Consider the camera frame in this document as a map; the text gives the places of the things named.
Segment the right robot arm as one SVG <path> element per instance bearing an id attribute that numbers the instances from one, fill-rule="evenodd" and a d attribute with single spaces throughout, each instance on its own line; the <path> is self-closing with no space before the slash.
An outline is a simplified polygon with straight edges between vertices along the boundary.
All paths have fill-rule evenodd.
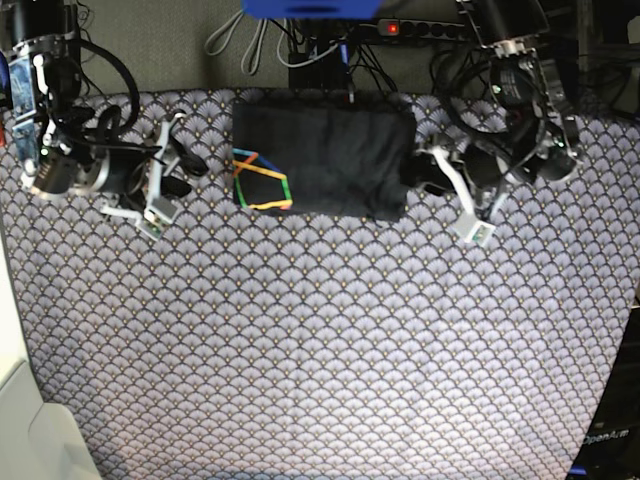
<path id="1" fill-rule="evenodd" d="M 79 105 L 81 88 L 90 82 L 81 66 L 84 51 L 120 75 L 128 113 L 119 105 L 102 113 Z M 140 92 L 119 58 L 82 38 L 74 2 L 2 2 L 1 91 L 15 118 L 22 185 L 42 199 L 101 194 L 103 215 L 128 219 L 157 240 L 178 215 L 175 200 L 192 190 L 174 171 L 194 177 L 206 171 L 173 134 L 183 111 L 165 116 L 143 144 L 123 140 L 138 120 Z"/>

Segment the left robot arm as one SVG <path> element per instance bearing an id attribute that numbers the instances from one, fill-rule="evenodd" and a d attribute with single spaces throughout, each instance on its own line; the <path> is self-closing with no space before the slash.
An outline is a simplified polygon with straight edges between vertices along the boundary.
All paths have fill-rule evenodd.
<path id="1" fill-rule="evenodd" d="M 451 123 L 468 138 L 458 151 L 432 139 L 420 148 L 439 177 L 441 190 L 454 191 L 462 212 L 454 224 L 466 243 L 486 245 L 496 227 L 490 219 L 505 202 L 512 185 L 538 179 L 563 182 L 579 164 L 579 134 L 555 59 L 540 53 L 549 23 L 538 1 L 460 1 L 460 15 L 481 50 L 478 63 L 451 69 L 451 54 L 435 73 L 434 92 Z M 472 126 L 454 98 L 473 80 L 484 78 L 487 91 L 505 111 L 499 132 Z"/>

